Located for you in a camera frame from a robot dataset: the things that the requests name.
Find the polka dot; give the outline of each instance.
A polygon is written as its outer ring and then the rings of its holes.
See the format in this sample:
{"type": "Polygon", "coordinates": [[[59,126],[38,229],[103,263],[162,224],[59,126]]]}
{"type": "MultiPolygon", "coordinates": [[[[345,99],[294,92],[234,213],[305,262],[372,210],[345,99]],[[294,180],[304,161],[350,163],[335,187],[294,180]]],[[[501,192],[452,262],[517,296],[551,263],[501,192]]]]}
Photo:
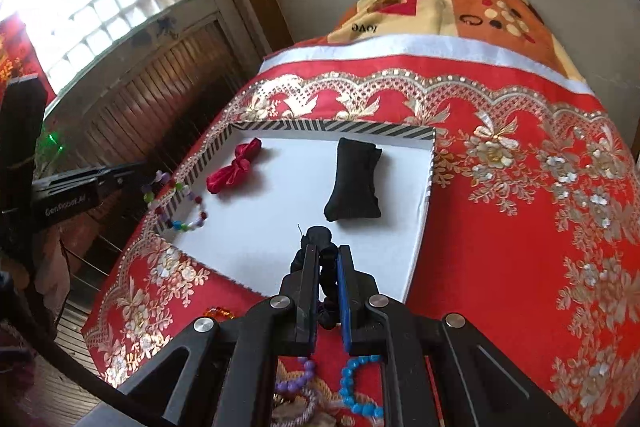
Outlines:
{"type": "Polygon", "coordinates": [[[522,35],[520,30],[517,29],[516,26],[514,26],[513,24],[507,24],[507,31],[515,37],[519,37],[522,35]]]}

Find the black cushion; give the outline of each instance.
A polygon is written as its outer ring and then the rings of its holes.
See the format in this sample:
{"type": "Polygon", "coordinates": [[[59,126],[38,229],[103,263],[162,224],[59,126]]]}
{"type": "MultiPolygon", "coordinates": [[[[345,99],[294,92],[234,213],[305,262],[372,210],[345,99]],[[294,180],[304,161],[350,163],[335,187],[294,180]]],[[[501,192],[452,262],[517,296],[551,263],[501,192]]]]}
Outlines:
{"type": "Polygon", "coordinates": [[[328,221],[380,217],[373,172],[381,154],[375,144],[340,138],[334,191],[324,207],[328,221]]]}

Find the blue beaded bracelet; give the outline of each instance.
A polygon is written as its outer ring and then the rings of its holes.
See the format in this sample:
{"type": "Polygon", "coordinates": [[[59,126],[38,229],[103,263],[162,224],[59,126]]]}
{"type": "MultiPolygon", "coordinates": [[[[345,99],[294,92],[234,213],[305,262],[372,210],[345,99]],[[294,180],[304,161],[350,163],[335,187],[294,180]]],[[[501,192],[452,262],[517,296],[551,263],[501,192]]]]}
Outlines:
{"type": "Polygon", "coordinates": [[[340,379],[340,391],[338,394],[342,397],[345,407],[351,409],[354,414],[362,416],[373,416],[373,418],[383,418],[385,410],[382,407],[376,407],[372,403],[358,403],[353,395],[354,380],[353,375],[357,368],[369,362],[379,362],[380,355],[371,355],[370,357],[354,357],[349,359],[346,367],[342,369],[342,378],[340,379]]]}

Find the silver satin trim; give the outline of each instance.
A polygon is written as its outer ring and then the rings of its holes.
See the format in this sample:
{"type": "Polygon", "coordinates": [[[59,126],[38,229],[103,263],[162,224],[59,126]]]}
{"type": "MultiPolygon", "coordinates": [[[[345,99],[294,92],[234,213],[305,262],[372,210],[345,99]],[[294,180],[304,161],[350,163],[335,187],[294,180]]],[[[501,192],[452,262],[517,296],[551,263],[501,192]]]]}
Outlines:
{"type": "Polygon", "coordinates": [[[380,35],[379,37],[372,37],[350,44],[290,48],[267,58],[262,63],[258,74],[265,73],[276,66],[307,60],[359,60],[392,55],[448,58],[450,60],[466,60],[467,62],[489,64],[491,66],[514,68],[546,78],[576,94],[594,96],[593,91],[586,83],[579,80],[570,80],[557,71],[524,55],[483,41],[443,35],[380,35]]]}

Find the metal bolt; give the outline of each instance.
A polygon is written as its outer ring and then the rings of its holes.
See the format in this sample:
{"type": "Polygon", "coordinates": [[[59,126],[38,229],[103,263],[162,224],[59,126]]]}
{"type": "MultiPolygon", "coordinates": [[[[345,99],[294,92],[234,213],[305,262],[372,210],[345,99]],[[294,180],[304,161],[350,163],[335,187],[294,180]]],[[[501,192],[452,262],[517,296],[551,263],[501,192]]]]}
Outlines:
{"type": "Polygon", "coordinates": [[[376,295],[372,295],[369,297],[369,304],[371,304],[374,308],[384,308],[387,304],[389,304],[389,297],[386,295],[380,295],[379,293],[376,295]]]}
{"type": "Polygon", "coordinates": [[[281,310],[291,304],[291,299],[289,299],[289,297],[287,297],[286,295],[276,295],[275,297],[271,298],[270,304],[272,308],[281,310]]]}
{"type": "Polygon", "coordinates": [[[466,319],[459,313],[450,313],[444,317],[444,321],[450,328],[461,328],[466,324],[466,319]]]}
{"type": "Polygon", "coordinates": [[[200,317],[193,323],[193,329],[198,333],[205,333],[213,327],[213,324],[215,324],[213,319],[210,319],[209,317],[200,317]]]}

